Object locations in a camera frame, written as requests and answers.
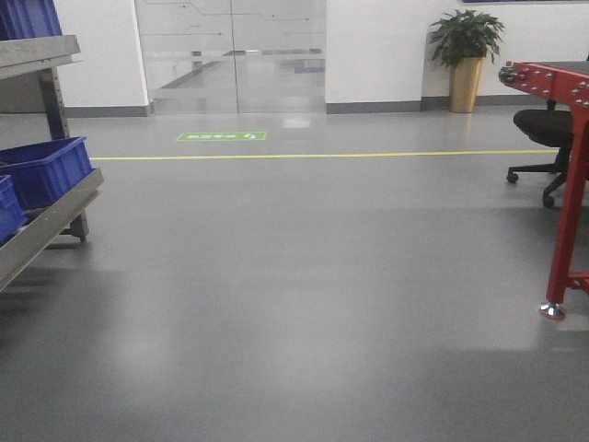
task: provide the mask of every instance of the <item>metal shelving rack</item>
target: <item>metal shelving rack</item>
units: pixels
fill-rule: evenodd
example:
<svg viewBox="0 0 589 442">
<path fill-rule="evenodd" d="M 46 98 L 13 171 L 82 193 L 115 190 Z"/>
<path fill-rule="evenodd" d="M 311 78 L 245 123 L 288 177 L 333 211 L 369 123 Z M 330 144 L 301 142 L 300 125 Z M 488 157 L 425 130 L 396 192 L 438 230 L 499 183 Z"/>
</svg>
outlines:
<svg viewBox="0 0 589 442">
<path fill-rule="evenodd" d="M 72 35 L 0 41 L 0 81 L 37 75 L 53 140 L 69 136 L 56 67 L 72 63 L 72 55 L 78 52 L 77 39 Z M 85 209 L 98 196 L 102 182 L 100 169 L 95 169 L 0 247 L 0 290 L 58 235 L 66 233 L 86 241 Z"/>
</svg>

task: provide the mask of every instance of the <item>green leaves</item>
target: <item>green leaves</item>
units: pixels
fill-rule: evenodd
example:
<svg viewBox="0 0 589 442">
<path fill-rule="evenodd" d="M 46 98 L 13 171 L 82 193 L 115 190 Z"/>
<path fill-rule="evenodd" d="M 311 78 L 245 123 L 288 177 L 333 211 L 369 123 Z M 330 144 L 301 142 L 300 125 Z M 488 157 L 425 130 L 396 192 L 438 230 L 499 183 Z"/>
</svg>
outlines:
<svg viewBox="0 0 589 442">
<path fill-rule="evenodd" d="M 491 61 L 499 54 L 499 41 L 504 25 L 497 17 L 467 9 L 455 10 L 455 14 L 444 13 L 431 26 L 436 30 L 429 32 L 428 42 L 435 44 L 432 60 L 440 64 L 456 67 L 466 57 L 486 57 Z"/>
</svg>

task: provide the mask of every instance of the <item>red workbench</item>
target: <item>red workbench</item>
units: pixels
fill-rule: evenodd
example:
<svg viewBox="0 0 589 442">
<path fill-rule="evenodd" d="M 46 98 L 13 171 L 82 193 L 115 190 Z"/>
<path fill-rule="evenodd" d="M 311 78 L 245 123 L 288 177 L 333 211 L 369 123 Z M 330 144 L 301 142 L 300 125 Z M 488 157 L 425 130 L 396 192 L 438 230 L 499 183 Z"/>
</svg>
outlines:
<svg viewBox="0 0 589 442">
<path fill-rule="evenodd" d="M 571 108 L 574 132 L 571 161 L 559 233 L 552 257 L 544 316 L 559 320 L 565 316 L 560 306 L 567 288 L 589 294 L 589 272 L 571 272 L 572 252 L 583 203 L 589 165 L 589 62 L 509 63 L 499 73 L 509 87 L 567 104 Z"/>
</svg>

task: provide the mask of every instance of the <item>black office chair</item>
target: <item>black office chair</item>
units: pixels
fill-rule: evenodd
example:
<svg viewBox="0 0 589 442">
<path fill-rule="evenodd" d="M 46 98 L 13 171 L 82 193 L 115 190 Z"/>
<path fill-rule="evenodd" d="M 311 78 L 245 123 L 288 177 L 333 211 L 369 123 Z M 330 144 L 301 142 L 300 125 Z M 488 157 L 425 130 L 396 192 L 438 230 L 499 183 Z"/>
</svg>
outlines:
<svg viewBox="0 0 589 442">
<path fill-rule="evenodd" d="M 526 109 L 514 115 L 514 124 L 530 139 L 541 145 L 557 147 L 559 149 L 553 163 L 536 164 L 530 166 L 515 166 L 507 170 L 507 180 L 515 183 L 518 175 L 515 172 L 549 172 L 558 174 L 544 189 L 542 203 L 545 207 L 554 205 L 554 198 L 550 196 L 567 180 L 569 157 L 571 156 L 572 116 L 567 110 L 555 110 L 556 102 L 549 100 L 545 110 Z"/>
</svg>

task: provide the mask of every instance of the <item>blue plastic crate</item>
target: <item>blue plastic crate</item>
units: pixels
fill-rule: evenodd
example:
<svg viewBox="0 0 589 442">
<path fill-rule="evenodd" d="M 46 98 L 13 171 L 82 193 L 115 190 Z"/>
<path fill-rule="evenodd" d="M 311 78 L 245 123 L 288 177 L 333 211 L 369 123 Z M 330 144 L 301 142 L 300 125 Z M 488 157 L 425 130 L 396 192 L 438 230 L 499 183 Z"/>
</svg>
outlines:
<svg viewBox="0 0 589 442">
<path fill-rule="evenodd" d="M 0 0 L 0 19 L 2 40 L 62 35 L 52 0 Z"/>
<path fill-rule="evenodd" d="M 15 194 L 11 177 L 0 176 L 0 242 L 27 222 Z"/>
<path fill-rule="evenodd" d="M 53 204 L 92 171 L 84 136 L 0 150 L 0 175 L 11 175 L 24 209 Z"/>
</svg>

